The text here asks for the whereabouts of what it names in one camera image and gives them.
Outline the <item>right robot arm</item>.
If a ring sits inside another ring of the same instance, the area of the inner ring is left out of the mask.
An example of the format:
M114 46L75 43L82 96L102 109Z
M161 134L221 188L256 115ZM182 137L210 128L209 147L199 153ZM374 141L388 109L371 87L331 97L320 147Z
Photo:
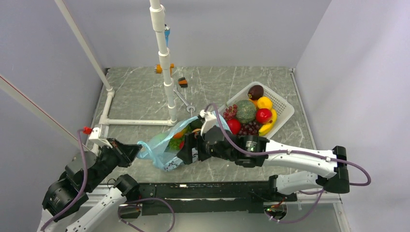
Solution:
M330 193L350 191L349 172L345 163L346 149L311 150L277 143L256 135L233 135L214 126L206 133L192 132L185 136L177 157L191 164L194 157L204 161L216 157L245 168L281 166L298 169L288 175L269 178L266 194L273 201L297 191L323 188Z

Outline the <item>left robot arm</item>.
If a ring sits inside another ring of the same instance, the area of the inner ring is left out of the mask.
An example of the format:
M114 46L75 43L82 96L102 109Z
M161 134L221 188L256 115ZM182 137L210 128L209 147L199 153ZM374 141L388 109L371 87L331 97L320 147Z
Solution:
M75 212L88 199L93 190L116 168L128 168L142 149L142 145L126 145L115 138L107 139L108 144L100 149L100 154L80 152L65 166L59 179L51 184L44 196L43 215L38 228L40 232L56 232L63 220ZM132 203L140 195L139 184L130 175L119 176L109 193L90 209L84 219L80 219L65 231L86 232L98 221L108 208L120 205L121 201Z

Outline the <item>light blue plastic bag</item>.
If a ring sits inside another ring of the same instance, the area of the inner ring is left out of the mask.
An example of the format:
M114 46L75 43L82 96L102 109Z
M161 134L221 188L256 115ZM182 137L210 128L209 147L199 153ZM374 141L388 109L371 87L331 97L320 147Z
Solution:
M196 119L199 118L194 116L185 121L180 121L169 130L155 135L147 143L139 141L137 144L142 145L143 149L138 153L137 158L141 160L150 160L152 161L153 166L167 172L183 165L184 163L182 160L176 156L179 150L171 150L168 147L168 144L178 131L182 130Z

